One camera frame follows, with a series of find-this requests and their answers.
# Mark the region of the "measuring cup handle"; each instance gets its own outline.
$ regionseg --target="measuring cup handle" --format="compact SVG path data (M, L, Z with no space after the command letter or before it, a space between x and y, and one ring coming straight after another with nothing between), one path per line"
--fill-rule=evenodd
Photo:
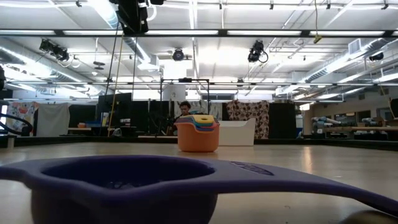
M281 167L245 162L208 161L215 172L199 178L217 194L239 192L302 192L352 198L398 217L398 201L323 177Z

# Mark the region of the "table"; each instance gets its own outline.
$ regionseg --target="table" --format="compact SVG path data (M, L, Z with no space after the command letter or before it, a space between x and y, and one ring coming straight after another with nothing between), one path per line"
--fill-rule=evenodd
M348 133L348 138L354 139L355 131L398 131L398 127L333 127L323 128L325 133Z

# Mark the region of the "floor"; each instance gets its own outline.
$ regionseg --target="floor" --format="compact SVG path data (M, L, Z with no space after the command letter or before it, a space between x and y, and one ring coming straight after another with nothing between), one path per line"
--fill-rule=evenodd
M180 152L174 144L77 143L0 149L0 165L54 157L155 154L255 162L351 184L398 200L398 153L332 146L221 147L212 154ZM0 223L31 224L30 192L0 180ZM215 223L398 223L357 201L327 195L263 193L220 195Z

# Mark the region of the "orange cup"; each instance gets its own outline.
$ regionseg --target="orange cup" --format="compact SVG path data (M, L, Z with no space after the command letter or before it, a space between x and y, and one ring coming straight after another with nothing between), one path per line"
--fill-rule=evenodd
M220 125L213 131L197 131L192 123L177 123L178 147L183 152L214 152L218 148Z

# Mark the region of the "stage light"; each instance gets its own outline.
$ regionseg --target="stage light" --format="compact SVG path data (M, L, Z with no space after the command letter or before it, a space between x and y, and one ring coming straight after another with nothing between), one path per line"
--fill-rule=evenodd
M51 56L54 56L60 62L67 62L69 60L68 49L55 45L49 40L43 39L40 43L39 50L44 53L50 53Z
M174 54L173 54L173 60L176 62L181 62L184 60L184 53L182 52L182 49L175 49Z
M262 55L265 55L267 57L265 61L260 60ZM253 47L250 49L248 61L261 63L266 63L268 61L268 54L264 51L264 44L261 40L256 40Z

